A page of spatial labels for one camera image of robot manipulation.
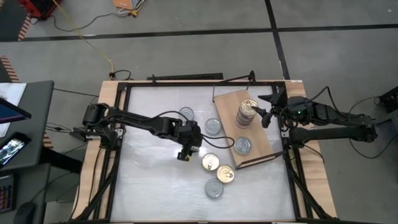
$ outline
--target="tin can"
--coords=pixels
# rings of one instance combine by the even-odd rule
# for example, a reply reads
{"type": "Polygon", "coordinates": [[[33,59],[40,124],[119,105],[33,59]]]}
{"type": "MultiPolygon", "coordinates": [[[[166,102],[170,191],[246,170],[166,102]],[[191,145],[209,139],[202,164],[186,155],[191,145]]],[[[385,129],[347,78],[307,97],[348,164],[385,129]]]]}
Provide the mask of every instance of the tin can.
{"type": "Polygon", "coordinates": [[[209,180],[205,185],[205,192],[209,198],[220,198],[224,192],[224,185],[217,179],[209,180]]]}
{"type": "Polygon", "coordinates": [[[239,155],[245,156],[249,154],[251,150],[251,142],[246,137],[239,137],[238,140],[235,141],[235,152],[239,155]]]}
{"type": "Polygon", "coordinates": [[[193,109],[191,109],[191,108],[189,108],[187,106],[181,108],[180,109],[180,113],[183,114],[185,117],[187,117],[188,120],[190,120],[190,121],[193,121],[193,119],[195,117],[195,114],[193,113],[193,109]]]}
{"type": "Polygon", "coordinates": [[[206,133],[209,135],[217,135],[222,128],[221,121],[216,118],[210,118],[205,123],[206,133]]]}
{"type": "Polygon", "coordinates": [[[240,128],[247,128],[254,117],[256,117],[256,111],[254,111],[251,107],[258,107],[258,103],[254,100],[244,100],[241,103],[241,106],[238,108],[238,113],[236,115],[236,125],[240,128]]]}
{"type": "Polygon", "coordinates": [[[220,164],[220,160],[216,154],[208,153],[201,159],[201,164],[206,170],[216,170],[220,164]]]}
{"type": "Polygon", "coordinates": [[[229,165],[222,165],[217,169],[217,179],[224,184],[235,178],[235,170],[229,165]]]}

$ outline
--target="keyboard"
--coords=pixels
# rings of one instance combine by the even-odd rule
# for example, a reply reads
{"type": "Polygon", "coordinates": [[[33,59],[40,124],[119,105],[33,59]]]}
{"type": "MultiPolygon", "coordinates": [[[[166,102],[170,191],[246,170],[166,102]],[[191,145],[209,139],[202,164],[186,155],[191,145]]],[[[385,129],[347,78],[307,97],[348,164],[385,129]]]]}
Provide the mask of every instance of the keyboard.
{"type": "Polygon", "coordinates": [[[0,176],[0,213],[15,209],[16,183],[13,174],[0,176]]]}

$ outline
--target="black floor stripe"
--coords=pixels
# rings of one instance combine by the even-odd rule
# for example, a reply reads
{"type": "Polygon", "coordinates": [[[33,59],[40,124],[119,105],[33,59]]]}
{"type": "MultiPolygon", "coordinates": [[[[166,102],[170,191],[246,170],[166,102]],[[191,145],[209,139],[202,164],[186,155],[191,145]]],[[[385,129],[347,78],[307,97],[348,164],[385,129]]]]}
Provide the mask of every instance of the black floor stripe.
{"type": "MultiPolygon", "coordinates": [[[[132,37],[172,37],[181,35],[214,35],[214,34],[255,34],[271,32],[271,28],[253,29],[220,29],[220,30],[192,30],[192,31],[172,31],[172,32],[145,32],[136,34],[100,34],[85,35],[87,40],[92,39],[115,39],[132,37]]],[[[23,41],[49,41],[49,40],[79,40],[79,36],[58,36],[58,37],[26,37],[23,41]]],[[[12,42],[10,39],[0,39],[3,42],[12,42]]]]}
{"type": "Polygon", "coordinates": [[[276,20],[275,20],[274,11],[272,10],[271,0],[265,0],[265,2],[269,16],[269,22],[271,23],[272,35],[274,35],[274,41],[275,41],[276,51],[278,53],[280,67],[282,69],[282,75],[284,76],[284,79],[290,80],[289,69],[287,68],[285,54],[282,48],[282,42],[280,41],[278,29],[276,26],[276,20]]]}
{"type": "Polygon", "coordinates": [[[285,27],[278,28],[278,32],[309,32],[331,30],[368,30],[368,29],[394,29],[398,24],[355,25],[355,26],[323,26],[323,27],[285,27]]]}
{"type": "MultiPolygon", "coordinates": [[[[282,27],[276,28],[277,32],[313,32],[330,30],[369,30],[369,29],[397,29],[398,24],[379,24],[379,25],[357,25],[357,26],[324,26],[324,27],[282,27]]],[[[272,28],[252,28],[252,29],[220,29],[220,30],[191,30],[191,31],[170,31],[170,32],[145,32],[133,34],[98,34],[87,35],[85,39],[117,39],[135,37],[173,37],[181,35],[213,35],[213,34],[256,34],[273,32],[272,28]]],[[[51,41],[51,40],[80,40],[79,36],[55,36],[55,37],[26,37],[23,41],[51,41]]],[[[2,36],[0,42],[16,42],[17,35],[2,36]]]]}

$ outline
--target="gold can lid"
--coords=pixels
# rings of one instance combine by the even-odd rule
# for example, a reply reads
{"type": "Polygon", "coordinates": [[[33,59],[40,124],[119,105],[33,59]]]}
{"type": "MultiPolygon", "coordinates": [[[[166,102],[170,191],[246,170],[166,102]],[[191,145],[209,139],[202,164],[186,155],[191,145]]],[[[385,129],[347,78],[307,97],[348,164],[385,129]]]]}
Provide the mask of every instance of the gold can lid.
{"type": "Polygon", "coordinates": [[[251,99],[244,100],[241,103],[242,112],[246,115],[256,114],[256,111],[254,111],[253,108],[251,108],[252,106],[259,107],[259,104],[251,99]]]}
{"type": "Polygon", "coordinates": [[[217,179],[224,184],[231,182],[235,177],[235,170],[229,165],[222,165],[217,169],[217,179]]]}
{"type": "Polygon", "coordinates": [[[201,159],[201,164],[206,170],[216,170],[220,165],[220,160],[216,154],[208,153],[201,159]]]}

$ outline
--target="table leg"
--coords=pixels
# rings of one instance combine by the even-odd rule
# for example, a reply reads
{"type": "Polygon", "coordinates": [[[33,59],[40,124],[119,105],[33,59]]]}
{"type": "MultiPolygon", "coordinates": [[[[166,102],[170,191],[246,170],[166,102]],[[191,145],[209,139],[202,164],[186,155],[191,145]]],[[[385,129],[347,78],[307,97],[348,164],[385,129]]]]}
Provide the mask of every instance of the table leg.
{"type": "Polygon", "coordinates": [[[40,163],[49,163],[51,166],[69,170],[79,174],[83,163],[77,159],[65,156],[46,147],[42,148],[40,163]]]}

